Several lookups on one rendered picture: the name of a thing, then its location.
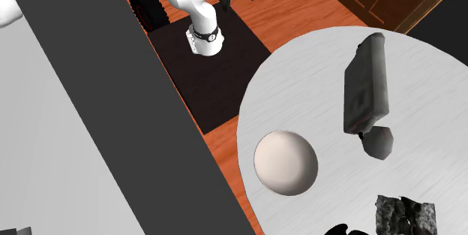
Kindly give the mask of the black tyre with red rim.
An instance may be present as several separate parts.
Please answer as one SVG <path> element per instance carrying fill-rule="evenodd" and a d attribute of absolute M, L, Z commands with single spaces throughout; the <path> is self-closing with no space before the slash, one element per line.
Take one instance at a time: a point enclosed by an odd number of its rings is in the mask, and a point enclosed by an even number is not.
<path fill-rule="evenodd" d="M 160 0 L 129 0 L 129 2 L 140 25 L 147 32 L 153 32 L 170 24 Z"/>

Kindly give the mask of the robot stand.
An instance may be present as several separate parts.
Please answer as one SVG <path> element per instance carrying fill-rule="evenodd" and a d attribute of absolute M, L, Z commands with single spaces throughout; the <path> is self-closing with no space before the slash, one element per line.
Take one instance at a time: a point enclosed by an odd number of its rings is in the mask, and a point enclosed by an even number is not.
<path fill-rule="evenodd" d="M 148 34 L 164 67 L 201 132 L 207 134 L 239 114 L 248 83 L 270 56 L 263 42 L 234 10 L 215 4 L 224 36 L 214 56 L 195 55 L 185 32 L 191 24 L 182 18 Z"/>

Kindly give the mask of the round white table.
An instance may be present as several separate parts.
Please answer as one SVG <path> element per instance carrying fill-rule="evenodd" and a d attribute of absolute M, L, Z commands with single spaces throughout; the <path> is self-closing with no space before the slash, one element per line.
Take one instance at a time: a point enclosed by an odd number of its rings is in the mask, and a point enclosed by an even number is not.
<path fill-rule="evenodd" d="M 433 203 L 438 235 L 468 235 L 468 66 L 436 47 L 385 32 L 390 156 L 367 155 L 343 129 L 344 71 L 372 33 L 361 26 L 309 32 L 276 49 L 250 81 L 240 106 L 238 165 L 265 235 L 325 235 L 337 224 L 376 235 L 379 195 Z M 304 194 L 269 191 L 254 170 L 268 133 L 303 136 L 318 158 Z"/>

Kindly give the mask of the grey flat rectangular device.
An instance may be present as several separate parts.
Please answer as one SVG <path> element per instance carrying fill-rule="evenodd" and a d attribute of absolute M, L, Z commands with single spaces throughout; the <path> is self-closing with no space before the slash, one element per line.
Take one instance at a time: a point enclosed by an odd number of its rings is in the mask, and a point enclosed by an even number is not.
<path fill-rule="evenodd" d="M 376 122 L 389 114 L 385 36 L 368 35 L 357 47 L 344 71 L 343 131 L 355 134 L 372 158 L 385 160 L 394 138 L 388 127 Z"/>

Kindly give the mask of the white bowl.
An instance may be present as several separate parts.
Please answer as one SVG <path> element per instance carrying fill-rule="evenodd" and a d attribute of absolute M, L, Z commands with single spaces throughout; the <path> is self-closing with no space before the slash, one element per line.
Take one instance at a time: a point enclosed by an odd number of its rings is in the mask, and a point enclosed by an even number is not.
<path fill-rule="evenodd" d="M 259 181 L 282 196 L 308 191 L 318 175 L 318 159 L 312 145 L 293 131 L 272 131 L 257 144 L 253 166 Z"/>

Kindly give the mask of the white rounded object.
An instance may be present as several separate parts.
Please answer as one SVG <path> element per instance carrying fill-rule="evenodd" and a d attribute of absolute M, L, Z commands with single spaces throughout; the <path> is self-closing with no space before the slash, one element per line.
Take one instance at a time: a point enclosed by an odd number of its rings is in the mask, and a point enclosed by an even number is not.
<path fill-rule="evenodd" d="M 0 29 L 21 19 L 23 13 L 16 0 L 0 0 Z"/>

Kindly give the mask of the black flat thing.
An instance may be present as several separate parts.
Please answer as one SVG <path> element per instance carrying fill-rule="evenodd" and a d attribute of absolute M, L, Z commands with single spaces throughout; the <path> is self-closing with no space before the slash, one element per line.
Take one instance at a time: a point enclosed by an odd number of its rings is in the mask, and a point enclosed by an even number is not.
<path fill-rule="evenodd" d="M 337 224 L 331 229 L 329 229 L 324 235 L 368 235 L 367 233 L 361 230 L 351 230 L 348 231 L 347 224 Z"/>

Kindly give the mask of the dark grey crumpled lump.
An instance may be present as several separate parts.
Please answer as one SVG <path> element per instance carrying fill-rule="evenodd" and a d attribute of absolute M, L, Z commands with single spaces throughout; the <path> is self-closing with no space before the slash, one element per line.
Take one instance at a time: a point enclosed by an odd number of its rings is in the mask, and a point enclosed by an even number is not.
<path fill-rule="evenodd" d="M 433 203 L 378 195 L 375 206 L 377 235 L 438 235 Z"/>

